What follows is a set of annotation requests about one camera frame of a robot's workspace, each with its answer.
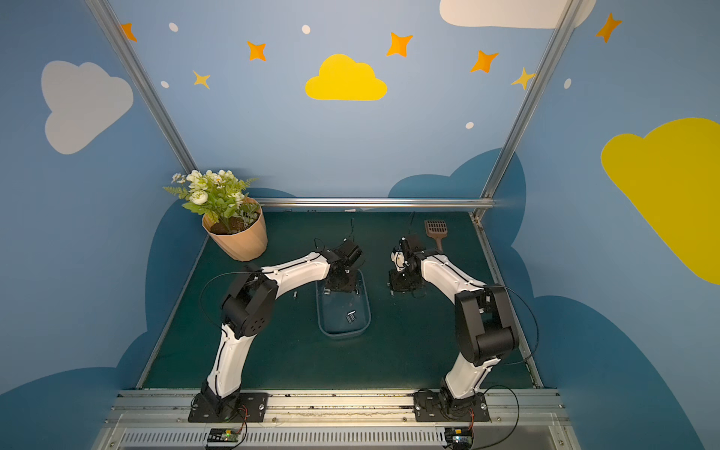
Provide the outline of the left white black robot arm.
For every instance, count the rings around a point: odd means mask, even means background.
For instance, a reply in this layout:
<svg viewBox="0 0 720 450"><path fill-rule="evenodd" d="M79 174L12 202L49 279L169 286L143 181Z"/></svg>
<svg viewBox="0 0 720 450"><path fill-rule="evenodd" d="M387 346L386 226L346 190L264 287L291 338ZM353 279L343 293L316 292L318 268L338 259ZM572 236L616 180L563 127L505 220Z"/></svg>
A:
<svg viewBox="0 0 720 450"><path fill-rule="evenodd" d="M191 403L190 422L229 422L240 410L242 375L255 337L271 321L283 294L323 281L331 292L356 290L363 252L350 239L284 264L255 267L235 274L221 303L219 350L201 391Z"/></svg>

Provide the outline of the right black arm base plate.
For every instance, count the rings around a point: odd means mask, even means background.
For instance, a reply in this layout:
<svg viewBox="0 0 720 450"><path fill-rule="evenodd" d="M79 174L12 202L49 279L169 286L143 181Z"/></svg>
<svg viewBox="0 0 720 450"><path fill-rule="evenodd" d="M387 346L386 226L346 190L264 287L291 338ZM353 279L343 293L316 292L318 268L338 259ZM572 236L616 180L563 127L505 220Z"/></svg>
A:
<svg viewBox="0 0 720 450"><path fill-rule="evenodd" d="M446 391L420 389L412 395L417 422L489 422L491 415L481 395L454 399Z"/></svg>

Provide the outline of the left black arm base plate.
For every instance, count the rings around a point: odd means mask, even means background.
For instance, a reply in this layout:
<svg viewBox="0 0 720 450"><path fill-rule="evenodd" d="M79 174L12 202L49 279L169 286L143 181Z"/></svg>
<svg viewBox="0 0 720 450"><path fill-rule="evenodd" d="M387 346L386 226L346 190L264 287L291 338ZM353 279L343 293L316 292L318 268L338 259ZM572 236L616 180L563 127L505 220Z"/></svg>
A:
<svg viewBox="0 0 720 450"><path fill-rule="evenodd" d="M262 423L267 410L268 393L235 393L219 399L213 392L197 394L190 404L189 423L243 422Z"/></svg>

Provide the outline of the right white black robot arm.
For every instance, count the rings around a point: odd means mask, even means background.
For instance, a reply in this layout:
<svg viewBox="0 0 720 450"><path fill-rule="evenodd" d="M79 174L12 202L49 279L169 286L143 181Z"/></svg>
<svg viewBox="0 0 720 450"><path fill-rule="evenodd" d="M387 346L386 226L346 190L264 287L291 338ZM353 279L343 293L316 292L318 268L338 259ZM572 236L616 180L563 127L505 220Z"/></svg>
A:
<svg viewBox="0 0 720 450"><path fill-rule="evenodd" d="M403 236L391 252L393 292L413 292L431 284L453 304L459 356L440 389L441 410L466 414L491 371L519 347L519 331L508 290L474 279L416 235Z"/></svg>

